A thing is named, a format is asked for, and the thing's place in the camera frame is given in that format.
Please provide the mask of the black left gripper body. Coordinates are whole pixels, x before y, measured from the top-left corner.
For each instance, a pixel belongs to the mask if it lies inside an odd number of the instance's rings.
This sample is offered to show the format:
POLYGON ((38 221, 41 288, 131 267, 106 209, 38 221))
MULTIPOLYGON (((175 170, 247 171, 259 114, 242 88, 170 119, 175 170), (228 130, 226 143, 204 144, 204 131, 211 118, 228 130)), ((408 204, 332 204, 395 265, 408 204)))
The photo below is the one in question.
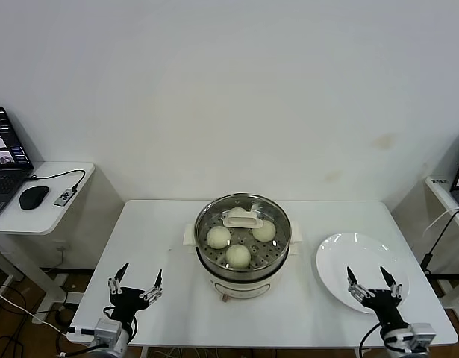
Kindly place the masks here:
POLYGON ((149 307, 149 302, 140 297, 144 293, 141 289, 123 287, 121 291, 110 295, 110 303, 113 306, 110 319, 130 324, 137 312, 149 307))

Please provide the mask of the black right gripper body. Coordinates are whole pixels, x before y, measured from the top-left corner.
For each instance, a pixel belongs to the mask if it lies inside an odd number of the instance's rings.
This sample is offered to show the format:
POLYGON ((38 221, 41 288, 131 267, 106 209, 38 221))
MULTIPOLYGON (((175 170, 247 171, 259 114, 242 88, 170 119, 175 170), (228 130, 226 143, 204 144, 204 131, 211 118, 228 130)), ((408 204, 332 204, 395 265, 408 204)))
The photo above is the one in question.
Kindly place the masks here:
POLYGON ((405 328, 405 321, 398 311, 401 299, 390 290, 370 289, 363 298, 363 306, 373 310, 382 328, 405 328))

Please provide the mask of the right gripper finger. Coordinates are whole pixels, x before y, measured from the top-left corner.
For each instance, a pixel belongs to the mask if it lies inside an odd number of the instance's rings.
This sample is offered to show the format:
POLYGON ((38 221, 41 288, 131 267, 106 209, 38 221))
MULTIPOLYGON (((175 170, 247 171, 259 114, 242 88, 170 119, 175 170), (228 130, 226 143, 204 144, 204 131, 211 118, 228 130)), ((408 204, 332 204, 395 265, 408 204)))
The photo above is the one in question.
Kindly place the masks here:
POLYGON ((402 285, 398 284, 395 280, 395 278, 389 273, 383 266, 380 267, 380 271, 382 273, 382 276, 387 284, 387 286, 390 289, 390 294, 393 298, 398 298, 401 299, 401 290, 402 290, 402 285))
POLYGON ((346 267, 346 271, 348 276, 347 280, 349 282, 348 291, 353 298, 355 298, 358 302, 363 304, 364 301, 367 301, 375 297, 375 294, 373 292, 369 291, 364 286, 358 283, 355 274, 349 266, 346 267))

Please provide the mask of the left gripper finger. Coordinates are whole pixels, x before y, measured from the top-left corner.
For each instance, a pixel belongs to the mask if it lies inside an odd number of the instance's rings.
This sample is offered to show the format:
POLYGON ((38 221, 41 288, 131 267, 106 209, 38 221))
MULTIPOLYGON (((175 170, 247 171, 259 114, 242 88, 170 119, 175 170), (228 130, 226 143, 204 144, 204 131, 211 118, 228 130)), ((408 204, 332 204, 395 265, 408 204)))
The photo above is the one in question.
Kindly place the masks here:
POLYGON ((109 277, 107 281, 108 289, 111 295, 121 295, 122 287, 121 281, 125 275, 125 272, 129 266, 129 263, 126 263, 121 267, 113 277, 109 277))
POLYGON ((158 298, 161 297, 163 293, 162 289, 162 269, 158 272, 156 281, 154 282, 153 287, 145 291, 143 294, 140 294, 140 298, 149 303, 154 303, 158 298))

